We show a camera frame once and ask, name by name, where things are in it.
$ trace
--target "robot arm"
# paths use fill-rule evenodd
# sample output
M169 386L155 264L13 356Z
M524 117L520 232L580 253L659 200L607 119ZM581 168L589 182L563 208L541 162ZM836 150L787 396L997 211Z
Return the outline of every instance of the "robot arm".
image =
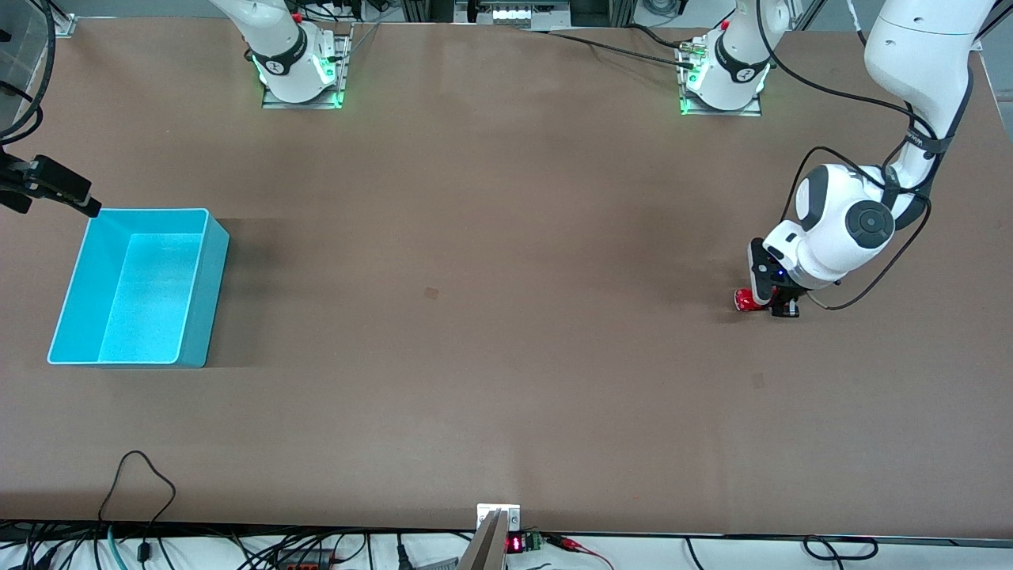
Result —
M770 53L760 36L757 10L771 48L788 29L790 16L785 0L736 0L726 28L715 28L694 44L703 46L704 56L686 89L707 105L720 110L743 108L763 88L770 71Z
M335 82L334 33L297 23L285 0L210 1L242 32L260 80L279 99L305 102Z
M967 103L967 56L991 8L991 0L967 0L956 10L941 0L886 1L865 65L922 121L911 121L898 159L885 168L823 164L802 179L795 192L800 221L782 220L750 244L752 299L736 296L741 311L797 317L799 296L865 264L922 215Z

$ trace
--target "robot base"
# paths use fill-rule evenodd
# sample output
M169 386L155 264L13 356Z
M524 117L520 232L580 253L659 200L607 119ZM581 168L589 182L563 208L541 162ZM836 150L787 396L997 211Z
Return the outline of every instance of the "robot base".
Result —
M724 114L730 116L760 116L760 92L753 95L753 99L744 107L731 110L715 108L703 102L692 90L686 86L701 79L704 69L703 61L706 59L706 47L703 37L694 37L692 43L684 43L675 50L676 61L693 64L693 69L678 68L676 80L679 83L679 110L682 114Z
M263 96L260 100L262 108L341 108L344 104L344 89L348 79L348 52L352 50L352 34L334 34L330 30L324 33L333 37L333 43L324 46L324 53L319 61L318 71L330 78L334 77L334 82L328 85L320 94L304 102L287 102L275 96L266 86L263 77L260 83L263 85ZM326 58L336 57L336 62L329 62Z

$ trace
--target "plastic storage bin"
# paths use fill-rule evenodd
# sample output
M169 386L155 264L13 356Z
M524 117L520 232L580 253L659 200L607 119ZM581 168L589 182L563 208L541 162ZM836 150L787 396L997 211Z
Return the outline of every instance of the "plastic storage bin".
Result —
M205 209L104 208L84 232L50 364L204 367L228 245Z

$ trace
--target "brown table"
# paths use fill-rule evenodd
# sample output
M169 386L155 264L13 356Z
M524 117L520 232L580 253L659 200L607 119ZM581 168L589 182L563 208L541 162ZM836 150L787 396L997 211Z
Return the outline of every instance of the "brown table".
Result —
M853 34L782 47L883 94ZM924 235L787 322L732 311L748 240L808 147L878 161L903 116L780 72L762 118L682 116L671 68L449 25L381 28L342 110L261 110L241 52L226 20L60 42L14 150L232 243L206 370L58 369L86 220L0 215L0 517L93 517L137 447L176 520L1013 538L1013 152L977 55ZM109 516L164 501L141 466Z

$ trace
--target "dark gray circular cap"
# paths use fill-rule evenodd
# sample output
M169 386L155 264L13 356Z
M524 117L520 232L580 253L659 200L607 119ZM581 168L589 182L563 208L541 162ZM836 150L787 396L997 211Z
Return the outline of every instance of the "dark gray circular cap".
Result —
M866 249L875 249L893 234L893 216L878 201L863 199L848 209L848 234Z

